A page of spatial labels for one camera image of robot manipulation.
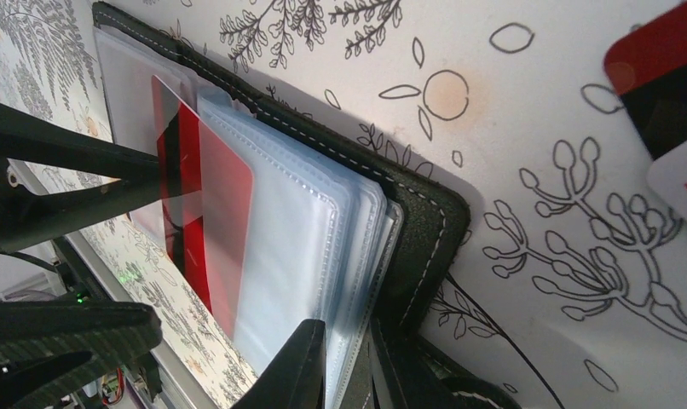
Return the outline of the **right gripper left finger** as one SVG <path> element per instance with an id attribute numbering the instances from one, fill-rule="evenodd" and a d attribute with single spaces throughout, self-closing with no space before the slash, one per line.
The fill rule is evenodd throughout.
<path id="1" fill-rule="evenodd" d="M 321 409 L 325 382 L 326 324 L 306 319 L 233 409 Z"/>

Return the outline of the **black card holder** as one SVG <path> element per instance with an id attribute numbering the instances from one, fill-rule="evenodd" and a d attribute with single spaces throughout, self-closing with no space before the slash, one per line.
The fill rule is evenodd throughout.
<path id="1" fill-rule="evenodd" d="M 143 97 L 147 123 L 110 110 L 114 135 L 158 158 L 151 79 L 158 76 L 254 175 L 234 337 L 255 373 L 306 319 L 326 324 L 324 408 L 355 374 L 368 383 L 373 319 L 414 338 L 470 215 L 450 189 L 285 107 L 187 45 L 107 3 L 93 8 L 101 52 L 131 58 L 136 79 L 105 67 L 106 89 Z"/>

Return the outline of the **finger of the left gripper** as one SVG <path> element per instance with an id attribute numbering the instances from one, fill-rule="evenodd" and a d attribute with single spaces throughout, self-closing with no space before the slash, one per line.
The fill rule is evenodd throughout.
<path id="1" fill-rule="evenodd" d="M 37 193 L 13 187 L 7 168 L 38 165 L 62 175 L 90 178 L 77 187 Z M 184 191 L 183 179 L 165 179 L 162 160 L 150 153 L 84 135 L 0 102 L 0 252 L 14 253 L 110 221 L 142 228 L 133 215 L 185 220 L 185 206 L 199 191 Z"/>
<path id="2" fill-rule="evenodd" d="M 147 323 L 100 302 L 0 302 L 0 408 L 45 408 L 137 359 L 115 329 Z"/>

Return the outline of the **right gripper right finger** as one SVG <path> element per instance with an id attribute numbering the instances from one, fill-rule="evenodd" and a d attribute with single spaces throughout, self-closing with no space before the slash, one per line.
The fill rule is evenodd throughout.
<path id="1" fill-rule="evenodd" d="M 473 376 L 439 378 L 398 328 L 369 324 L 371 391 L 376 408 L 518 408 L 501 388 Z"/>

